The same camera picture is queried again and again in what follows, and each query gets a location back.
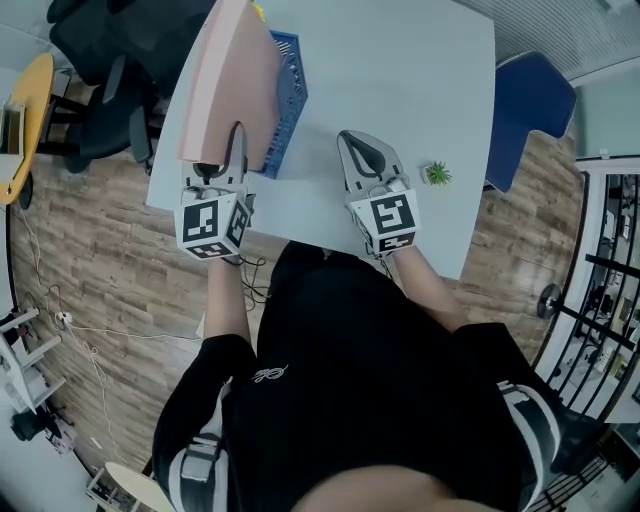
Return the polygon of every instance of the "metal railing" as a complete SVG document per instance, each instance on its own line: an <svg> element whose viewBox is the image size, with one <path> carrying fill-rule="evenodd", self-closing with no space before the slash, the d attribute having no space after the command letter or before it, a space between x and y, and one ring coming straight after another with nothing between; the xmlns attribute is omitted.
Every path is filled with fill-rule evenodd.
<svg viewBox="0 0 640 512"><path fill-rule="evenodd" d="M638 286L640 269L631 266L634 244L636 243L636 228L638 227L639 189L640 180L637 175L607 176L606 178L605 205L600 226L598 254L586 255L586 261L592 263L593 268L580 310L575 311L567 307L563 301L564 293L560 292L555 285L550 285L548 288L555 287L555 289L549 292L545 290L541 298L541 314L545 312L546 308L547 316L564 313L575 319L569 338L547 379L547 384L557 390L565 405L581 414L589 414L590 410L594 408L596 399L605 398L606 403L602 409L600 411L594 410L592 414L601 421L606 421L616 407L639 358L636 344L630 340L631 323L638 320L634 318L634 315L640 295L640 286ZM605 234L607 217L611 217L608 214L613 213L610 209L612 205L614 205L612 209L616 212L613 229L611 233ZM624 252L623 246L627 246L626 255L618 254ZM607 252L608 249L610 249L609 254L601 254ZM628 279L635 279L636 282L631 283ZM632 295L633 298L629 300L624 297L625 293L628 297ZM628 316L620 318L625 307ZM625 349L624 355L628 357L626 370L621 376L618 375L620 378L615 379L616 384L613 390L610 389L611 386L608 386L609 396L600 397L614 364L620 364L618 356L622 349ZM572 382L571 378L578 375L577 369L580 367L580 371L583 371L585 364L587 368L582 377L578 378L579 382L577 384L575 380ZM593 385L590 385L590 389L587 390L586 384L590 382L590 377L594 376L596 365L598 366L597 372L600 372L601 375L596 377L595 389L593 389Z"/></svg>

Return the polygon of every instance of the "white table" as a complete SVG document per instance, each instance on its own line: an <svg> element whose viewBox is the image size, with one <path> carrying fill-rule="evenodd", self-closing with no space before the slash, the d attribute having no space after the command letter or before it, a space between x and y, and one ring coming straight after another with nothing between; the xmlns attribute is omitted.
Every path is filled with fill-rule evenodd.
<svg viewBox="0 0 640 512"><path fill-rule="evenodd" d="M336 137L367 132L397 151L417 189L417 245L457 279L469 249L491 140L493 22L448 0L262 0L270 29L298 34L309 99L277 180L256 174L253 229L363 255L344 206ZM147 204L180 202L177 159L199 39L180 76L160 137ZM443 160L446 187L419 169Z"/></svg>

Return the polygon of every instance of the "person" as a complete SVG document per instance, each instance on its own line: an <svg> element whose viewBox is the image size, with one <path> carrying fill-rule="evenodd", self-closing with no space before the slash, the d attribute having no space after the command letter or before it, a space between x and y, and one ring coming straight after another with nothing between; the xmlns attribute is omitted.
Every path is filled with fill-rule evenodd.
<svg viewBox="0 0 640 512"><path fill-rule="evenodd" d="M205 341L153 443L177 510L523 507L532 457L497 383L548 388L504 325L469 321L417 248L393 259L404 292L354 256L289 243L257 353L240 267L210 263Z"/></svg>

